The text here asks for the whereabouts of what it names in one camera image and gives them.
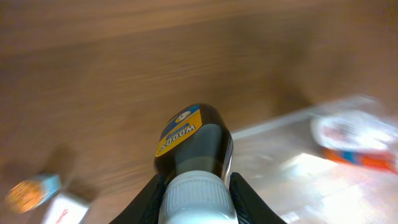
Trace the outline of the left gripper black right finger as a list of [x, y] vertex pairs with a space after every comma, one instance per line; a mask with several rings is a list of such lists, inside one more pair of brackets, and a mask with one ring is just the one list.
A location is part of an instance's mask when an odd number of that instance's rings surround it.
[[233, 172], [230, 175], [229, 191], [239, 224], [286, 224], [241, 174]]

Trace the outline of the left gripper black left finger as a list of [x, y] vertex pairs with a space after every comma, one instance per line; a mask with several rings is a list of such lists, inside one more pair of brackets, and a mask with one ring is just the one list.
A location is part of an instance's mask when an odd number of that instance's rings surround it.
[[158, 224], [165, 180], [156, 174], [131, 203], [109, 224]]

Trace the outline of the dark bottle white cap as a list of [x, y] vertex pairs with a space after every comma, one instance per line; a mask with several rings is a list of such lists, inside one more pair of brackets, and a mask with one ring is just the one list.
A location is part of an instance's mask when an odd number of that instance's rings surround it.
[[154, 159], [166, 184], [159, 223], [237, 223], [226, 185], [232, 155], [231, 134], [214, 107], [194, 104], [170, 119]]

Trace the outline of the white red medicine box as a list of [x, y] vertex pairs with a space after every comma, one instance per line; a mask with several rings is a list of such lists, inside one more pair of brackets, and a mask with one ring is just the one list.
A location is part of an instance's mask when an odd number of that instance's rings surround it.
[[41, 224], [81, 224], [90, 203], [70, 193], [60, 193], [49, 204]]

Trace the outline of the white spray bottle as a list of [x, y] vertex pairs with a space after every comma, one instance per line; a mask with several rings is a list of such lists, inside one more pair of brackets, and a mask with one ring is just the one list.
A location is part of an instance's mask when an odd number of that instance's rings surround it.
[[311, 120], [314, 140], [332, 150], [385, 152], [397, 143], [397, 125], [361, 110]]

